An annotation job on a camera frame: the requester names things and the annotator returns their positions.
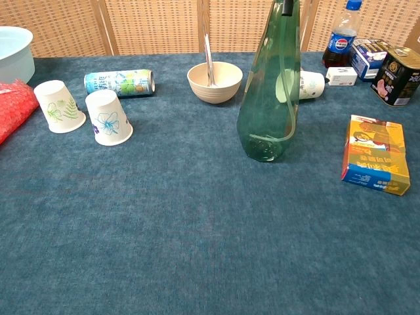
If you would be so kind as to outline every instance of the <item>ceramic bowl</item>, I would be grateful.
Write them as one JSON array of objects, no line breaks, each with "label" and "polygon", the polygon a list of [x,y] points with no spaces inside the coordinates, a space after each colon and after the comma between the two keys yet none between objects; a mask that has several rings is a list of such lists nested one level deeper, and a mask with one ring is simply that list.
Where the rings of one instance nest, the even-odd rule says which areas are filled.
[{"label": "ceramic bowl", "polygon": [[192,91],[200,100],[220,104],[231,99],[239,89],[242,71],[234,64],[216,61],[213,63],[216,87],[207,86],[207,63],[198,64],[188,71],[187,78]]}]

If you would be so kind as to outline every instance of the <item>spoon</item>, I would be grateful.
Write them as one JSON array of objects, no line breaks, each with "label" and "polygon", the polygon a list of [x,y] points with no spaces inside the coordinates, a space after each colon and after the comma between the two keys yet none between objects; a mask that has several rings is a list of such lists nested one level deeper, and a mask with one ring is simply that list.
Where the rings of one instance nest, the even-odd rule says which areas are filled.
[{"label": "spoon", "polygon": [[204,36],[204,51],[205,60],[207,61],[207,86],[217,87],[215,83],[215,74],[213,73],[213,60],[211,59],[209,34],[205,34]]}]

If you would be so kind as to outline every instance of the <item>blue bottle cap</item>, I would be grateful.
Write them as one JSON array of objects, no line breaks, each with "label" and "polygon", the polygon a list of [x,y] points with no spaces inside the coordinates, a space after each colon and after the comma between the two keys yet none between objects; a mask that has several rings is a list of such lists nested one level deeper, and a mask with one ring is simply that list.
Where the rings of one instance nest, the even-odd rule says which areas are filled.
[{"label": "blue bottle cap", "polygon": [[357,11],[362,6],[362,0],[348,0],[347,1],[347,10]]}]

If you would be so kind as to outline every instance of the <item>upside-down paper cup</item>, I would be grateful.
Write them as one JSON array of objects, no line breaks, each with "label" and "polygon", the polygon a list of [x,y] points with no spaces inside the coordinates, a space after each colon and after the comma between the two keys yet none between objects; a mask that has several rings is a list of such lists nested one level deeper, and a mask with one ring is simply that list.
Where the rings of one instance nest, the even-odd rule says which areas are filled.
[{"label": "upside-down paper cup", "polygon": [[128,140],[133,127],[112,90],[100,90],[89,94],[86,105],[91,117],[94,139],[103,146],[115,146]]},{"label": "upside-down paper cup", "polygon": [[41,83],[33,92],[52,132],[68,133],[86,121],[86,115],[79,110],[63,81]]}]

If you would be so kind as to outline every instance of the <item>red plastic bag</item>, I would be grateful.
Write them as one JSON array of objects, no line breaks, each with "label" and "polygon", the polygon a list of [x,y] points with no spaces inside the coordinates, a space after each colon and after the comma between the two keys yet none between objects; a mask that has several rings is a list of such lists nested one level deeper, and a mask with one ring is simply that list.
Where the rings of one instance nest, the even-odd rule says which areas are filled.
[{"label": "red plastic bag", "polygon": [[32,88],[22,81],[0,83],[0,144],[38,107]]}]

